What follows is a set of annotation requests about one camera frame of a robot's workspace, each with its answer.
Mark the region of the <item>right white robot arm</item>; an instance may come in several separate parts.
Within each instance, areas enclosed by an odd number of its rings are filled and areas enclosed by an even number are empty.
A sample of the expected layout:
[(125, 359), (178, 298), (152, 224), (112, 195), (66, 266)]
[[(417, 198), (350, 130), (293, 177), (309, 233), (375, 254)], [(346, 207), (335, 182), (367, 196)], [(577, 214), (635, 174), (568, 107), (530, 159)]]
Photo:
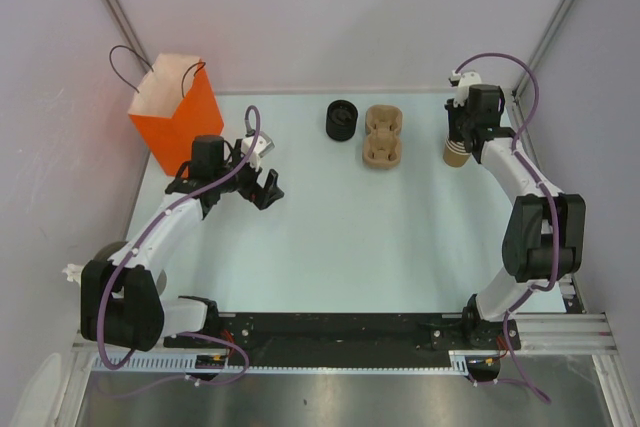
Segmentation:
[(501, 123), (503, 90), (475, 73), (456, 74), (447, 100), (443, 160), (454, 168), (474, 159), (498, 182), (512, 205), (504, 234), (502, 268), (473, 295), (458, 325), (464, 344), (496, 346), (509, 336), (509, 317), (537, 292), (549, 292), (582, 262), (586, 203), (567, 194), (535, 167), (515, 131)]

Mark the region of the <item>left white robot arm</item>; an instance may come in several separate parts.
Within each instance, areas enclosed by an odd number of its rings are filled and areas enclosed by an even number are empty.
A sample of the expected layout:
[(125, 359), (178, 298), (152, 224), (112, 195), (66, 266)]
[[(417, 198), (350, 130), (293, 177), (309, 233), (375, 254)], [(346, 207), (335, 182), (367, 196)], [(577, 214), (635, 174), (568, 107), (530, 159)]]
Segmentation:
[(227, 142), (198, 136), (191, 157), (178, 168), (151, 220), (130, 240), (103, 248), (80, 276), (80, 332), (91, 341), (148, 351), (183, 332), (197, 345), (221, 334), (215, 302), (196, 296), (161, 297), (175, 249), (219, 202), (238, 193), (260, 210), (283, 198), (278, 174), (263, 183), (261, 161), (274, 147), (263, 132)]

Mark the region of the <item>orange paper bag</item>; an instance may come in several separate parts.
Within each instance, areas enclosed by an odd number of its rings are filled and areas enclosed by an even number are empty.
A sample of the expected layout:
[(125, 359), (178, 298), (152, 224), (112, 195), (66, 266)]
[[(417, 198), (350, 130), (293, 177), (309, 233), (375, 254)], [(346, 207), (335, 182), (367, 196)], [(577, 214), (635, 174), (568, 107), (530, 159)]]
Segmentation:
[(224, 128), (206, 62), (197, 55), (161, 53), (133, 87), (128, 116), (165, 175), (191, 158), (200, 135)]

